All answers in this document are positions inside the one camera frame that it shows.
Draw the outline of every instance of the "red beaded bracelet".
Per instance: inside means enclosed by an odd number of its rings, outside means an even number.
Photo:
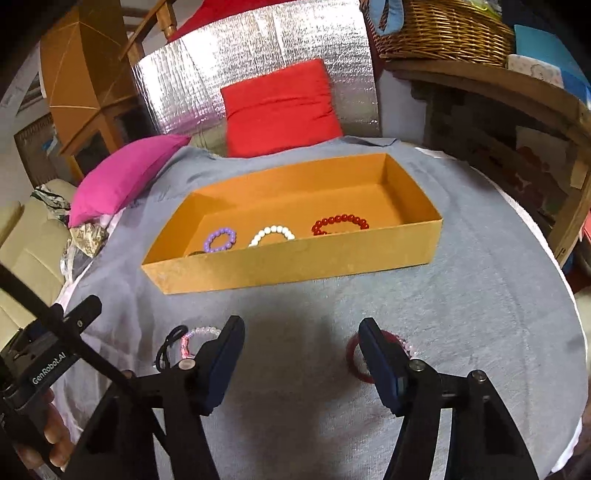
[[[341,222],[352,222],[355,225],[359,225],[360,230],[367,230],[369,228],[369,225],[365,218],[356,217],[355,215],[337,215],[334,217],[328,217],[323,218],[322,220],[318,220],[312,227],[312,232],[314,232],[314,236],[326,235],[328,232],[322,230],[322,227],[324,225],[332,225],[333,223]]]

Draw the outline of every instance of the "pink pillow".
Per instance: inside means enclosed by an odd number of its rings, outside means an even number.
[[[191,140],[159,135],[132,142],[104,159],[80,183],[72,200],[69,227],[100,215],[114,215],[135,200],[170,157]]]

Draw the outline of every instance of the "human hand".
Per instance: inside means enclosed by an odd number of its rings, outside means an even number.
[[[54,447],[50,453],[50,460],[53,465],[65,470],[68,461],[74,451],[74,444],[70,440],[70,432],[64,425],[57,408],[51,403],[54,395],[51,390],[47,390],[43,399],[49,404],[47,406],[47,424],[45,425],[45,438]],[[29,469],[39,468],[43,464],[43,459],[38,452],[24,445],[15,445],[18,456]]]

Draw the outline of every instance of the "red pillow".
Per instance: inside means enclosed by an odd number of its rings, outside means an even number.
[[[229,85],[222,96],[230,157],[258,157],[343,135],[319,59]]]
[[[284,2],[286,0],[205,0],[193,16],[168,39],[168,42],[172,42],[193,30],[197,30],[222,18]]]

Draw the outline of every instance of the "gray tablecloth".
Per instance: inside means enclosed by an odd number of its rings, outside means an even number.
[[[194,189],[283,164],[381,151],[407,169],[443,215],[429,265],[175,296],[160,293],[140,268]],[[486,371],[540,476],[569,443],[587,399],[583,333],[540,243],[469,166],[400,142],[344,138],[251,160],[183,148],[124,212],[70,307],[89,294],[100,297],[103,313],[84,338],[140,375],[154,371],[154,355],[172,327],[222,327],[231,314],[245,319],[246,344],[229,391],[204,420],[221,478],[382,478],[401,420],[372,385],[348,373],[344,360],[346,342],[366,316],[409,340],[440,372]],[[75,436],[106,385],[84,362],[56,384],[57,404]],[[443,415],[432,478],[443,478],[449,424]]]

